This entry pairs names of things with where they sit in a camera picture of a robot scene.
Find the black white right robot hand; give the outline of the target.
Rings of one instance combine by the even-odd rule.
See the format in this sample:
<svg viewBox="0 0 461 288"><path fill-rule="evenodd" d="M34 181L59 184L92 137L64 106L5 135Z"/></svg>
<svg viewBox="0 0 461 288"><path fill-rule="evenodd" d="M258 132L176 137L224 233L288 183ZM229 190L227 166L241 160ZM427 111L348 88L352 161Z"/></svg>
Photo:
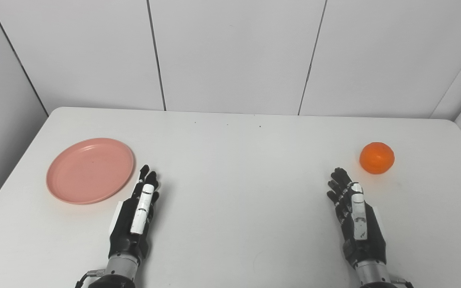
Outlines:
<svg viewBox="0 0 461 288"><path fill-rule="evenodd" d="M343 253L351 267L373 260L386 264L386 241L375 212L366 200L362 186L341 167L335 168L326 193L344 238Z"/></svg>

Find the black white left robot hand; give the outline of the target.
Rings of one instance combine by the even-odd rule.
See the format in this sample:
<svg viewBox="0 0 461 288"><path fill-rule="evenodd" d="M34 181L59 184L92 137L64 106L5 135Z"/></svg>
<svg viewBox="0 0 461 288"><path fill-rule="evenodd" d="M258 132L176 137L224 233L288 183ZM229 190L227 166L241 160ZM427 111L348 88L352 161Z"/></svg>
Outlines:
<svg viewBox="0 0 461 288"><path fill-rule="evenodd" d="M149 165L140 169L138 181L130 198L123 201L110 234L108 256L130 255L140 264L148 253L147 235L159 199L157 173Z"/></svg>

